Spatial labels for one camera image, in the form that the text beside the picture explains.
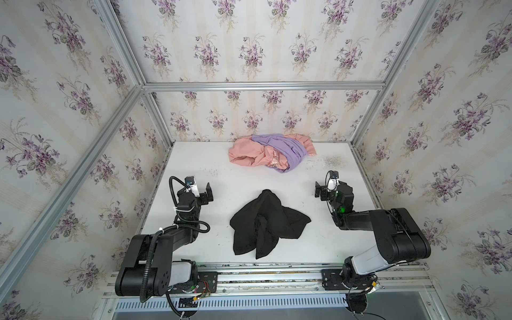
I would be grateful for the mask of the black cloth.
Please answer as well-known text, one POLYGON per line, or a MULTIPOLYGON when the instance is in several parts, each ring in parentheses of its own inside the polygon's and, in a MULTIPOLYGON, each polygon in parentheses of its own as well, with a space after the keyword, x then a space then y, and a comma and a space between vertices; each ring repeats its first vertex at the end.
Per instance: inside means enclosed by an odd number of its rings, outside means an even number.
POLYGON ((304 213, 282 205, 271 190, 263 190, 231 218, 234 230, 233 252, 244 255, 255 251, 255 258, 268 256, 280 239, 298 239, 311 219, 304 213))

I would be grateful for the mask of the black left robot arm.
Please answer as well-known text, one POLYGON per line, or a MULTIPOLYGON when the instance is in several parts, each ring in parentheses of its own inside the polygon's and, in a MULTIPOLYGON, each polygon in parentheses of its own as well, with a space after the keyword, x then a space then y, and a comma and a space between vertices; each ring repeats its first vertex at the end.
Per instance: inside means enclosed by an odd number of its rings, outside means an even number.
POLYGON ((168 227, 160 227, 152 234, 132 237, 115 281, 115 294, 119 297, 138 297, 146 302, 151 297, 165 295, 171 287, 199 283, 197 264, 192 260, 173 259, 175 251, 192 244, 200 234, 211 227, 200 220, 201 208, 214 200, 208 183, 203 193, 194 194, 186 186, 171 197, 175 204, 175 220, 168 227))

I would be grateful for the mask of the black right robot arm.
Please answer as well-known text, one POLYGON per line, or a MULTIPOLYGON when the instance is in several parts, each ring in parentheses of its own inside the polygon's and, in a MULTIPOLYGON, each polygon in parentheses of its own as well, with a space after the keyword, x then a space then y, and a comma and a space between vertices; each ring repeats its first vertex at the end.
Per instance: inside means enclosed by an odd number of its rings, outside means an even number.
POLYGON ((315 184, 316 198, 328 204, 334 224, 342 231, 370 231, 375 245, 345 259, 341 269, 324 269, 322 286, 327 291, 340 289, 371 291, 377 285, 377 273, 400 263, 426 259, 431 246, 425 234, 405 208, 353 209, 353 188, 331 179, 315 184))

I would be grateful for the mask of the purple cloth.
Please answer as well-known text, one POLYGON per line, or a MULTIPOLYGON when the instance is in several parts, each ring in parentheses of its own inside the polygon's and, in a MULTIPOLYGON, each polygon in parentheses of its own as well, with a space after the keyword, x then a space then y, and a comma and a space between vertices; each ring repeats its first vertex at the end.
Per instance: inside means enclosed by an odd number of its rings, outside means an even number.
POLYGON ((251 140, 264 147, 272 147, 278 153, 272 156, 270 166, 280 173, 295 169, 307 155, 317 155, 312 140, 299 134, 253 135, 251 140))

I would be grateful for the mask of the pink cloth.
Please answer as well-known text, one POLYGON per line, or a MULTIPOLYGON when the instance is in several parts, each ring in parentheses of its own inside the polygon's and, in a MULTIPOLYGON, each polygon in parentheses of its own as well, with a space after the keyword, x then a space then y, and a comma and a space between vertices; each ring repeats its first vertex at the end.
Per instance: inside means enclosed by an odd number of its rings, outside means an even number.
POLYGON ((244 167, 266 166, 273 168, 270 166, 272 156, 276 156, 278 153, 272 147, 264 147, 252 141, 252 136, 240 137, 233 143, 232 148, 228 151, 229 161, 244 167))

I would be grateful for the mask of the white perforated vent strip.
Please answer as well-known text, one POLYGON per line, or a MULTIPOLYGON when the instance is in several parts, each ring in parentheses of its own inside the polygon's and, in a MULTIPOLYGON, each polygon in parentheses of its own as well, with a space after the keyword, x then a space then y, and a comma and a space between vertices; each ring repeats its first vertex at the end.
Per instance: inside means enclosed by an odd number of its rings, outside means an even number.
MULTIPOLYGON (((232 311, 258 309, 309 309, 347 307, 344 294, 303 294, 303 295, 254 295, 254 296, 214 296, 184 304, 184 298, 171 300, 178 311, 232 311)), ((120 299, 116 313, 163 312, 171 307, 163 298, 150 299, 140 303, 137 299, 120 299)))

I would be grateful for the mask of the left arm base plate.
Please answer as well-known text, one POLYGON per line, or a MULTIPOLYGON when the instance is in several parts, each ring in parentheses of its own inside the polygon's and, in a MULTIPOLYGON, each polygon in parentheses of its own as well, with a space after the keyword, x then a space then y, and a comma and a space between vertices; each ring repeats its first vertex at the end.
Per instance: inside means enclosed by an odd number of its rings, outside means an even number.
POLYGON ((217 272, 199 272, 192 275, 188 282, 172 285, 168 288, 170 294, 194 294, 215 293, 218 283, 217 272))

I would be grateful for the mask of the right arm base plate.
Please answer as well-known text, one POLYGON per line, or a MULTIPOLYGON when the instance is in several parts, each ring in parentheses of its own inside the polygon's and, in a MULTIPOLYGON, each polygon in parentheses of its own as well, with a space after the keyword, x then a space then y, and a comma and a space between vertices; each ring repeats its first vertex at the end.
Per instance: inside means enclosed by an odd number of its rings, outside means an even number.
POLYGON ((322 269, 322 287, 326 291, 339 290, 369 290, 377 283, 377 275, 371 273, 368 275, 358 275, 356 272, 348 269, 322 269))

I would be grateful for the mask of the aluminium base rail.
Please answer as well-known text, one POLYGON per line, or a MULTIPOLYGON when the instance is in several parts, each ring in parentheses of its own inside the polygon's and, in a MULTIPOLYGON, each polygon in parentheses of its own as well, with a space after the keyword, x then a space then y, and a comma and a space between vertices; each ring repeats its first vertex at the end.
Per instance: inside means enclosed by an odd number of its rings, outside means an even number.
MULTIPOLYGON (((198 263, 200 273, 215 272, 213 296, 320 294, 324 269, 341 263, 198 263)), ((434 292, 422 265, 398 265, 377 274, 377 293, 434 292)))

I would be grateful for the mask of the aluminium cage frame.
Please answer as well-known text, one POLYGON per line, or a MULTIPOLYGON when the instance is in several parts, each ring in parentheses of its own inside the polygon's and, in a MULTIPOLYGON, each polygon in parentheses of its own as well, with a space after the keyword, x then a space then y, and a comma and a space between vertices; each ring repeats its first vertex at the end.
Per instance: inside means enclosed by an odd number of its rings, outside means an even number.
POLYGON ((28 266, 32 263, 37 252, 42 248, 45 238, 49 235, 52 225, 63 214, 66 205, 77 194, 83 185, 93 165, 106 147, 110 144, 117 128, 129 115, 135 104, 142 100, 149 108, 149 116, 160 130, 161 137, 166 146, 172 147, 171 134, 165 126, 160 108, 157 106, 152 94, 154 92, 174 91, 265 91, 282 89, 284 91, 305 91, 307 89, 326 89, 340 91, 346 89, 370 89, 377 94, 363 115, 358 128, 348 141, 353 147, 362 137, 363 131, 369 125, 370 118, 375 114, 377 104, 391 88, 399 73, 405 68, 409 56, 421 38, 429 20, 439 5, 438 1, 424 1, 419 13, 411 24, 402 46, 394 62, 391 63, 383 81, 256 81, 256 82, 157 82, 146 80, 137 62, 133 49, 122 30, 121 24, 115 15, 109 1, 96 1, 95 5, 115 48, 120 53, 122 62, 127 66, 129 75, 135 82, 134 88, 123 100, 114 114, 109 118, 105 127, 93 140, 79 160, 71 174, 65 179, 57 193, 49 200, 41 215, 35 220, 28 232, 19 242, 9 259, 1 268, 1 298, 5 299, 19 282, 28 266))

